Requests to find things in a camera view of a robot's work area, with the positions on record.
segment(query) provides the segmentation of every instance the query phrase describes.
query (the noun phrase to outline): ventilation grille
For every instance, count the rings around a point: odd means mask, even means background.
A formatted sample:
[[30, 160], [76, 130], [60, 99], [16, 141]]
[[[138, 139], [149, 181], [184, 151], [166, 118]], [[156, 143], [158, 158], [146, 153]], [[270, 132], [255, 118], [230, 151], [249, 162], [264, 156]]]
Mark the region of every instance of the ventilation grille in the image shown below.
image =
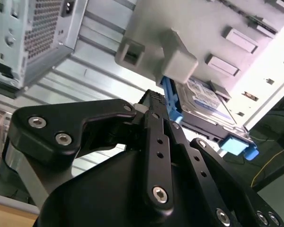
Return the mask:
[[25, 34], [24, 48], [28, 61], [51, 48], [62, 0], [36, 0], [33, 30]]

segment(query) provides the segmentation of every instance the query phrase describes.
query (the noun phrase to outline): blue plastic tab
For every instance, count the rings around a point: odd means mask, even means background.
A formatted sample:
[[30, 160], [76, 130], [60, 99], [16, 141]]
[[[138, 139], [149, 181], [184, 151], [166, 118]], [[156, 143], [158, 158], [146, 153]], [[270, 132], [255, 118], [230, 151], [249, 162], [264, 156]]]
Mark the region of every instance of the blue plastic tab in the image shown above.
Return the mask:
[[257, 147], [255, 145], [250, 145], [244, 150], [244, 158], [248, 161], [253, 160], [258, 154], [259, 151], [257, 150]]
[[248, 143], [245, 143], [237, 138], [229, 136], [221, 143], [221, 149], [232, 153], [234, 155], [241, 154], [246, 148], [249, 147]]
[[178, 95], [177, 93], [173, 92], [169, 78], [163, 77], [161, 84], [163, 86], [165, 98], [168, 103], [167, 112], [169, 114], [169, 118], [172, 121], [180, 123], [183, 119], [183, 114], [176, 107], [176, 103], [179, 101]]

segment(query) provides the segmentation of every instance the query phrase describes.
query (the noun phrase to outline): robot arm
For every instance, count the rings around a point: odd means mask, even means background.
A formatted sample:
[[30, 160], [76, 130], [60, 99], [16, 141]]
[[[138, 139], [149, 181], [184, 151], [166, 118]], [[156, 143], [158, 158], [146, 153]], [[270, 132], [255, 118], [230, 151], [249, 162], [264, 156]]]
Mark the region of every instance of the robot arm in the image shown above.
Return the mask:
[[[1, 164], [41, 209], [36, 227], [284, 226], [206, 142], [186, 140], [162, 95], [147, 91], [136, 109], [105, 100], [13, 114]], [[118, 143], [124, 152], [72, 178], [76, 157]]]

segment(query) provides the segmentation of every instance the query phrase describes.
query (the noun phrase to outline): yellow cable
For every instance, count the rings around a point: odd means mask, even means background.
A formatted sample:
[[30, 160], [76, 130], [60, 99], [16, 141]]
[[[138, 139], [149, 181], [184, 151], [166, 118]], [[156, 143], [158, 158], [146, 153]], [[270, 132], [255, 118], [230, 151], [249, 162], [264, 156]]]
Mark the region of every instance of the yellow cable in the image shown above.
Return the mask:
[[254, 179], [252, 179], [251, 182], [251, 187], [254, 185], [254, 182], [257, 178], [257, 176], [259, 176], [259, 174], [263, 171], [263, 169], [275, 158], [277, 157], [279, 154], [283, 153], [284, 150], [281, 150], [280, 152], [276, 153], [268, 162], [266, 162], [266, 164], [260, 169], [260, 171], [255, 175]]

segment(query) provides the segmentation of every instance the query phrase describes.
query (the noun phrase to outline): hard drive label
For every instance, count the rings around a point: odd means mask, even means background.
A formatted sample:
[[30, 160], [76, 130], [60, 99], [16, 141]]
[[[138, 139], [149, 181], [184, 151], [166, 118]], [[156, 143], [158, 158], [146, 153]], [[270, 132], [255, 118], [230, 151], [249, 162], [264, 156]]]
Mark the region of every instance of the hard drive label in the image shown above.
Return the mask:
[[232, 120], [226, 107], [213, 91], [194, 80], [189, 80], [187, 84], [192, 91], [193, 100], [196, 105], [205, 108], [214, 114]]

